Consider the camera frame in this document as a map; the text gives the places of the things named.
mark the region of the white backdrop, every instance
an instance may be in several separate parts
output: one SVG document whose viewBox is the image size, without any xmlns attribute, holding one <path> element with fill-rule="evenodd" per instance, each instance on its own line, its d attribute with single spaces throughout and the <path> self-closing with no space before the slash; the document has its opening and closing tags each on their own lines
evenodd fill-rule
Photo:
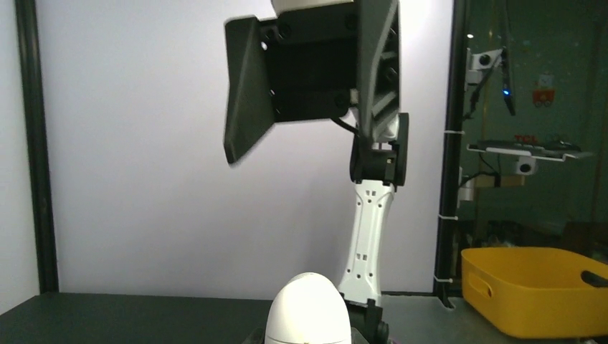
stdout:
<svg viewBox="0 0 608 344">
<path fill-rule="evenodd" d="M 14 1 L 0 0 L 0 314 L 39 293 Z"/>
<path fill-rule="evenodd" d="M 383 290 L 432 289 L 452 2 L 419 2 L 401 9 L 412 126 Z M 271 298 L 300 272 L 337 281 L 351 136 L 281 125 L 236 169 L 222 149 L 223 24 L 272 16 L 270 0 L 39 0 L 38 12 L 62 291 Z"/>
</svg>

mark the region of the gray table surface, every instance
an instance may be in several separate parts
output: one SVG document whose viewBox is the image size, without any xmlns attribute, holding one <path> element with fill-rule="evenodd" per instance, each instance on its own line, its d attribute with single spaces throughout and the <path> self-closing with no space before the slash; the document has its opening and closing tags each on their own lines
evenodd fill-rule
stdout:
<svg viewBox="0 0 608 344">
<path fill-rule="evenodd" d="M 399 344 L 575 343 L 503 335 L 464 300 L 448 310 L 435 297 L 383 299 Z M 269 301 L 90 294 L 45 294 L 0 315 L 0 343 L 241 344 L 264 326 Z"/>
</svg>

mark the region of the yellow plastic bin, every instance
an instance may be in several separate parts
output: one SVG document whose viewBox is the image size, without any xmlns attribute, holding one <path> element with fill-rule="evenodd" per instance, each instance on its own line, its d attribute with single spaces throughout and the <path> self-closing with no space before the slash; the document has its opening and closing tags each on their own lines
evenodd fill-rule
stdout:
<svg viewBox="0 0 608 344">
<path fill-rule="evenodd" d="M 462 251 L 462 296 L 517 338 L 608 335 L 608 287 L 583 276 L 605 281 L 608 265 L 562 249 Z"/>
</svg>

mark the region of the black vertical pole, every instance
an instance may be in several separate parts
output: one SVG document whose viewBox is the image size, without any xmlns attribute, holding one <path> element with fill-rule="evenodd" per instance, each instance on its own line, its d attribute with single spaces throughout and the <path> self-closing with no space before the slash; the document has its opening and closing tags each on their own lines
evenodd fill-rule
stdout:
<svg viewBox="0 0 608 344">
<path fill-rule="evenodd" d="M 40 293 L 58 292 L 47 130 L 35 0 L 15 0 Z"/>
<path fill-rule="evenodd" d="M 465 103 L 467 73 L 468 0 L 454 1 L 452 18 L 452 45 L 450 47 L 450 76 L 447 94 L 443 172 L 441 182 L 440 214 L 437 228 L 437 252 L 435 257 L 435 281 L 433 293 L 446 307 L 448 301 L 452 265 L 452 235 L 456 226 L 458 179 L 460 172 L 460 144 L 462 141 L 462 115 Z"/>
</svg>

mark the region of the white cable tie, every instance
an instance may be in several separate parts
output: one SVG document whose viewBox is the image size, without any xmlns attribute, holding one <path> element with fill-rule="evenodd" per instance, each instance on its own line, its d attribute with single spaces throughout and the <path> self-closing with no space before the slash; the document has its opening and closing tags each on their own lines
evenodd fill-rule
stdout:
<svg viewBox="0 0 608 344">
<path fill-rule="evenodd" d="M 451 278 L 441 279 L 441 278 L 437 278 L 437 276 L 433 276 L 433 278 L 435 278 L 435 281 L 439 282 L 439 283 L 454 283 L 454 280 Z"/>
<path fill-rule="evenodd" d="M 458 216 L 443 216 L 443 215 L 439 214 L 439 218 L 441 220 L 454 220 L 454 221 L 458 221 Z"/>
</svg>

